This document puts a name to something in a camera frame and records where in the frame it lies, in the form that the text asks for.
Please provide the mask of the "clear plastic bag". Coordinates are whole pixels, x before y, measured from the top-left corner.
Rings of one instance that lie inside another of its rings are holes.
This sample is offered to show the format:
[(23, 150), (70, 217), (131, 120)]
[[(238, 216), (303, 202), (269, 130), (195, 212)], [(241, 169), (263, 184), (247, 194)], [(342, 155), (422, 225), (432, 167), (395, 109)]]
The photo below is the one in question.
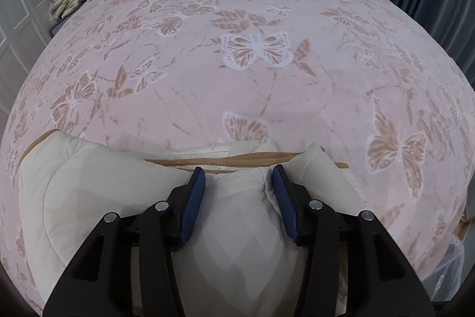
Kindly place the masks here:
[(432, 302), (447, 302), (454, 297), (460, 289), (464, 262), (465, 248), (460, 239), (450, 233), (448, 248), (443, 258), (422, 281)]

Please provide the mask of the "cream quilted jacket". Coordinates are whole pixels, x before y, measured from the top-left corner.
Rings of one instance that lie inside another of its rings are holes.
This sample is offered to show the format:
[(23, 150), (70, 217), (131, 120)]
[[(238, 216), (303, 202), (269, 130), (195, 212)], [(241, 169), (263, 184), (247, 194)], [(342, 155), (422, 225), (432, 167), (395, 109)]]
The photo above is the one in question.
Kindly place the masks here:
[(337, 212), (366, 203), (346, 167), (312, 144), (300, 154), (270, 141), (219, 144), (178, 153), (114, 150), (61, 131), (44, 134), (18, 169), (26, 260), (47, 299), (77, 249), (108, 212), (139, 214), (185, 184), (195, 167), (206, 189), (191, 239), (173, 257), (188, 316), (289, 316), (305, 252), (284, 228), (270, 186), (274, 166)]

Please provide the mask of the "dark nightstand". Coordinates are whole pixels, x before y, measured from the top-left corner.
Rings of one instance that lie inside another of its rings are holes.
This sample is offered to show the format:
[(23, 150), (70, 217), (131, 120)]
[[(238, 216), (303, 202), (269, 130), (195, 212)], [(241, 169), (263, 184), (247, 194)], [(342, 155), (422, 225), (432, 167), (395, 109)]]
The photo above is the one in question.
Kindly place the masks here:
[(61, 29), (61, 27), (70, 19), (70, 16), (68, 17), (65, 17), (65, 18), (61, 18), (60, 20), (58, 20), (56, 23), (54, 23), (48, 30), (49, 32), (49, 35), (51, 36), (51, 38), (53, 38), (57, 33), (58, 31)]

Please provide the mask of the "pink butterfly bedspread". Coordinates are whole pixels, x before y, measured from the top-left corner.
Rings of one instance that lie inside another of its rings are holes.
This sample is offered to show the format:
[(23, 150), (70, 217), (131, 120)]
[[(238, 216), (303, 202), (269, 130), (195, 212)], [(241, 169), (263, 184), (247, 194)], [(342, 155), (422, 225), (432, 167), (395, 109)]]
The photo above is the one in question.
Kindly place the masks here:
[(1, 263), (36, 312), (18, 169), (61, 131), (145, 154), (317, 144), (425, 279), (474, 173), (474, 90), (389, 0), (88, 0), (23, 82), (1, 140)]

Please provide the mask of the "folded cream clothes pile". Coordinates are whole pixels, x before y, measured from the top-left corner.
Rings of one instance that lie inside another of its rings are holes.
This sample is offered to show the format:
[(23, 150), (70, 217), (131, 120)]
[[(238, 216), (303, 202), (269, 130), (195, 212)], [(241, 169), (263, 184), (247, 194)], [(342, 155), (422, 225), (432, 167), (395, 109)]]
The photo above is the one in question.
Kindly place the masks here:
[(71, 15), (85, 0), (53, 0), (49, 6), (49, 23), (52, 25)]

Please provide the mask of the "white panelled wardrobe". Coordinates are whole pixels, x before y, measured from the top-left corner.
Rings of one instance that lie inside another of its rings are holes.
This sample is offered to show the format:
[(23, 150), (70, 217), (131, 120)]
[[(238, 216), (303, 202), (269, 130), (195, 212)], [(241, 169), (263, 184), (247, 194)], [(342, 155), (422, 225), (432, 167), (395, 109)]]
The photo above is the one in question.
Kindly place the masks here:
[(52, 0), (1, 0), (1, 127), (23, 82), (51, 40)]

